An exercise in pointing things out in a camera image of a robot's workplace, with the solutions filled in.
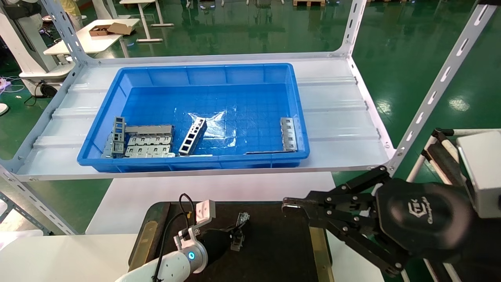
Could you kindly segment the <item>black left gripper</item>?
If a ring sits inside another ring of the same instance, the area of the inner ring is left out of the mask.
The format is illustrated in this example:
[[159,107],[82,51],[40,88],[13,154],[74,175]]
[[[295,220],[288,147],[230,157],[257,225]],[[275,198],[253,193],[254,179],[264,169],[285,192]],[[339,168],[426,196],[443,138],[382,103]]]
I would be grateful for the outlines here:
[[239,245],[240,238],[244,236],[242,228],[207,229],[200,235],[200,242],[206,249],[207,262],[214,263],[219,260],[231,245]]

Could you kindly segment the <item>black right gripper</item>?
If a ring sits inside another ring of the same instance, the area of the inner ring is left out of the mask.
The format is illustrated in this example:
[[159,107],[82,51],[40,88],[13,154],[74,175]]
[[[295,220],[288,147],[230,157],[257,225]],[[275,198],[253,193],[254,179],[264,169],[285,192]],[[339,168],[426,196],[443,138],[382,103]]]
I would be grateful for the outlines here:
[[[391,277],[404,270],[408,252],[416,256],[458,255],[476,221],[468,196],[447,184],[388,180],[386,166],[378,166],[330,191],[312,190],[302,199],[286,197],[281,210],[303,212],[311,227],[328,230]],[[369,190],[378,184],[383,185],[374,196]],[[381,230],[401,248],[381,233],[374,233],[372,239],[363,234],[362,229],[374,227],[375,220],[334,213],[374,210],[376,202]]]

